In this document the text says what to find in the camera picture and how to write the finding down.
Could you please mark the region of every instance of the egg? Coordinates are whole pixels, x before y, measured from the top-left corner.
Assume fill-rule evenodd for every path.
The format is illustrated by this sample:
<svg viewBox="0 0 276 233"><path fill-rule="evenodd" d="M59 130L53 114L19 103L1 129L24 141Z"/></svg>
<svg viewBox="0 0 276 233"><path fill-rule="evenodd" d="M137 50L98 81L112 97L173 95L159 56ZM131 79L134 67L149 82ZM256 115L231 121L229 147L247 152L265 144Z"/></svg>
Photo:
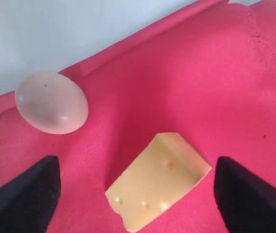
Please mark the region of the egg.
<svg viewBox="0 0 276 233"><path fill-rule="evenodd" d="M88 117L88 102L81 88L54 72L29 75L15 91L15 101L21 116L46 133L71 133Z"/></svg>

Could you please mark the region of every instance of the pink fabric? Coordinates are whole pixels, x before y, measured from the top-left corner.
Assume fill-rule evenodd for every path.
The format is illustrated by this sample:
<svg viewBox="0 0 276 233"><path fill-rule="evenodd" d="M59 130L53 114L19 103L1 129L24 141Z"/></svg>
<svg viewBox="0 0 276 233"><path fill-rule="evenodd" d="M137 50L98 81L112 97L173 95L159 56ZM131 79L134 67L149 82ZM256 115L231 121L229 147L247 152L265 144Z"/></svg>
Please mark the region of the pink fabric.
<svg viewBox="0 0 276 233"><path fill-rule="evenodd" d="M0 185L58 155L62 195L49 233L125 233L106 188L155 133L180 132L209 162L230 156L276 186L276 2L201 0L62 74L89 100L78 131L28 125L0 97ZM141 233L226 233L214 169Z"/></svg>

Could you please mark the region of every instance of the yellow cheese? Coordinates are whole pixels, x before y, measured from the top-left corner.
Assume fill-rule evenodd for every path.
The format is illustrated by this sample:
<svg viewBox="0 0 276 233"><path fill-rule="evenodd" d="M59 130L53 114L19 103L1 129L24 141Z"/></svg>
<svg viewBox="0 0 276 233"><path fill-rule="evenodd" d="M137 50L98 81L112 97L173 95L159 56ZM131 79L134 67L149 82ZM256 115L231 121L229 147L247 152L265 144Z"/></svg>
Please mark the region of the yellow cheese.
<svg viewBox="0 0 276 233"><path fill-rule="evenodd" d="M106 191L134 233L187 194L211 166L178 133L159 133Z"/></svg>

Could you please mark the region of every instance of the cheese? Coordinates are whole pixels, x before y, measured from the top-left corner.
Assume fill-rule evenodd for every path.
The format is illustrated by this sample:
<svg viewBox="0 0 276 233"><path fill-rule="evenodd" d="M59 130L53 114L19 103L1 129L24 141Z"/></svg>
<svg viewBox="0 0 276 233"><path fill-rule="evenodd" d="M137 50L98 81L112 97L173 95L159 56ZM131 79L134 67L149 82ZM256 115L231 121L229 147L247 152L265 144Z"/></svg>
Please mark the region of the cheese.
<svg viewBox="0 0 276 233"><path fill-rule="evenodd" d="M159 133L106 191L134 233L186 195L211 166L178 133Z"/></svg>

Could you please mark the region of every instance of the white background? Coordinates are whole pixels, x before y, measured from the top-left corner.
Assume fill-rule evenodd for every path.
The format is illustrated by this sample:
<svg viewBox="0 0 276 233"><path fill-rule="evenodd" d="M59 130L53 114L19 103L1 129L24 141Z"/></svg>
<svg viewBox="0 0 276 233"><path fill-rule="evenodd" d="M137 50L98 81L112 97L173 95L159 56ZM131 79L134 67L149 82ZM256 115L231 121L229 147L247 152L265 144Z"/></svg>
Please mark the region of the white background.
<svg viewBox="0 0 276 233"><path fill-rule="evenodd" d="M0 95L30 72L59 71L193 1L0 0Z"/></svg>

